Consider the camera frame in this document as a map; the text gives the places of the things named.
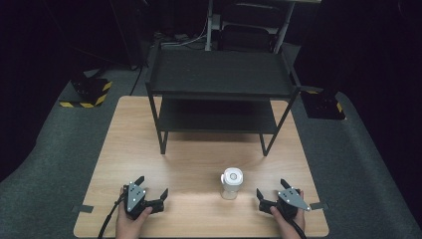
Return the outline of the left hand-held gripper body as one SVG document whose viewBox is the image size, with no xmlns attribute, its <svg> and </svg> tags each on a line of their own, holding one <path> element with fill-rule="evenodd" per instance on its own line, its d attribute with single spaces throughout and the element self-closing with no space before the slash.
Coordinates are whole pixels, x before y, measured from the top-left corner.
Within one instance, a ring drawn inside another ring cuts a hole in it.
<svg viewBox="0 0 422 239">
<path fill-rule="evenodd" d="M 146 200 L 146 190 L 139 183 L 131 182 L 123 188 L 124 210 L 131 219 L 137 219 L 145 208 L 151 207 L 151 213 L 159 213 L 164 210 L 164 194 L 159 199 Z"/>
</svg>

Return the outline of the black yellow striped stand base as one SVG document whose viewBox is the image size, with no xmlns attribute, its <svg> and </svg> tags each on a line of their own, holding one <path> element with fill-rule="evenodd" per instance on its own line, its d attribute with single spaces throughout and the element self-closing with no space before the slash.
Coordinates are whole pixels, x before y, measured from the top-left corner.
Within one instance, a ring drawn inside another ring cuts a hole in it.
<svg viewBox="0 0 422 239">
<path fill-rule="evenodd" d="M 91 109 L 100 107 L 112 82 L 106 79 L 87 79 L 82 82 L 70 81 L 61 92 L 58 103 L 63 108 Z"/>
<path fill-rule="evenodd" d="M 333 95 L 326 95 L 324 92 L 301 91 L 301 98 L 310 119 L 345 119 L 342 106 Z"/>
</svg>

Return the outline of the black two-tier shelf rack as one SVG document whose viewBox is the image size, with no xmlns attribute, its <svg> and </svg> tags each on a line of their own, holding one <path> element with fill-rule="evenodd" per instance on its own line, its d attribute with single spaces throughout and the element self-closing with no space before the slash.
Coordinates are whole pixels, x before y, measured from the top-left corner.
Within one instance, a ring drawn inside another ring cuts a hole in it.
<svg viewBox="0 0 422 239">
<path fill-rule="evenodd" d="M 163 50 L 142 70 L 161 153 L 171 132 L 253 133 L 267 155 L 302 89 L 285 54 Z"/>
</svg>

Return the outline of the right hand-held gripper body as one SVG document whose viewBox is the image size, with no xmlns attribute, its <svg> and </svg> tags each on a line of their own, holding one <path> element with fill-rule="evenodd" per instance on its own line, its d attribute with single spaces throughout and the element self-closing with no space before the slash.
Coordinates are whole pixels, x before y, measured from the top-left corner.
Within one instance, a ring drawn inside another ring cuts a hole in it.
<svg viewBox="0 0 422 239">
<path fill-rule="evenodd" d="M 299 209 L 310 211 L 311 208 L 300 196 L 300 191 L 295 188 L 288 188 L 278 192 L 276 201 L 259 200 L 259 210 L 271 214 L 270 208 L 275 206 L 283 215 L 285 220 L 291 220 L 296 217 Z"/>
</svg>

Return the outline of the person's left hand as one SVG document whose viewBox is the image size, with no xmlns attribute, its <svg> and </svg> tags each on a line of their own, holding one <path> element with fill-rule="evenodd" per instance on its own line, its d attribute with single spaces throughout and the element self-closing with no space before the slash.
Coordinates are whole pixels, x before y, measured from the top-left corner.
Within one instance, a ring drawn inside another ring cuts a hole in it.
<svg viewBox="0 0 422 239">
<path fill-rule="evenodd" d="M 146 207 L 136 219 L 129 218 L 124 210 L 124 203 L 118 205 L 115 222 L 115 239 L 139 239 L 141 228 L 152 208 Z"/>
</svg>

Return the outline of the black chair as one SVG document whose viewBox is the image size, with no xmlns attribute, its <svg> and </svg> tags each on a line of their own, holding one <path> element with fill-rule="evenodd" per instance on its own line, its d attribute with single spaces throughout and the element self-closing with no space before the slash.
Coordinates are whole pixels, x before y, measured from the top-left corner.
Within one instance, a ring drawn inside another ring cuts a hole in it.
<svg viewBox="0 0 422 239">
<path fill-rule="evenodd" d="M 283 20 L 275 6 L 236 2 L 226 6 L 220 17 L 221 51 L 274 51 Z"/>
</svg>

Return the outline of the person's right hand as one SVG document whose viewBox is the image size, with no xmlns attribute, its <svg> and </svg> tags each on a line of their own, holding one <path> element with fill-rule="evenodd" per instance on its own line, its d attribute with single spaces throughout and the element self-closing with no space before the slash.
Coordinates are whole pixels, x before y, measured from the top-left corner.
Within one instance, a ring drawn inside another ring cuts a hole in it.
<svg viewBox="0 0 422 239">
<path fill-rule="evenodd" d="M 280 211 L 275 207 L 272 206 L 270 208 L 271 213 L 276 220 L 276 222 L 279 225 L 280 235 L 282 239 L 301 239 L 301 236 L 296 231 L 294 226 L 290 224 L 288 221 L 285 220 L 283 215 L 280 213 Z M 302 209 L 299 209 L 297 212 L 296 217 L 293 219 L 293 221 L 302 229 L 306 229 L 306 220 L 304 211 Z"/>
</svg>

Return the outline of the white metal desk frame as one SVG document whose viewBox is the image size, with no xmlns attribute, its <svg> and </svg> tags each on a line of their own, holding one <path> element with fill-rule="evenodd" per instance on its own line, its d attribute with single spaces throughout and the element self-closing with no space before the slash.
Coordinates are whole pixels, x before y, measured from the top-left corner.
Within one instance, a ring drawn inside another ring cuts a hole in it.
<svg viewBox="0 0 422 239">
<path fill-rule="evenodd" d="M 212 50 L 213 43 L 216 43 L 216 49 L 221 51 L 218 49 L 221 13 L 226 6 L 236 2 L 275 6 L 282 11 L 284 15 L 284 22 L 278 35 L 278 40 L 274 47 L 274 51 L 271 52 L 277 54 L 281 51 L 282 45 L 285 42 L 289 26 L 291 25 L 291 21 L 295 15 L 295 10 L 305 9 L 306 13 L 310 13 L 309 16 L 306 16 L 306 19 L 309 19 L 313 16 L 314 12 L 319 7 L 321 0 L 209 0 L 206 18 L 206 51 Z"/>
</svg>

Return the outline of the white bottle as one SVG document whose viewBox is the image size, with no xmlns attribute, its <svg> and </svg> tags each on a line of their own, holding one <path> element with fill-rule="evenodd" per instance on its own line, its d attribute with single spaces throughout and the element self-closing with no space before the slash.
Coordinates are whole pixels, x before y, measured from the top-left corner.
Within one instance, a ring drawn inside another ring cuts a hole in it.
<svg viewBox="0 0 422 239">
<path fill-rule="evenodd" d="M 240 168 L 228 167 L 221 174 L 222 191 L 221 196 L 226 200 L 233 200 L 243 184 L 244 174 Z"/>
</svg>

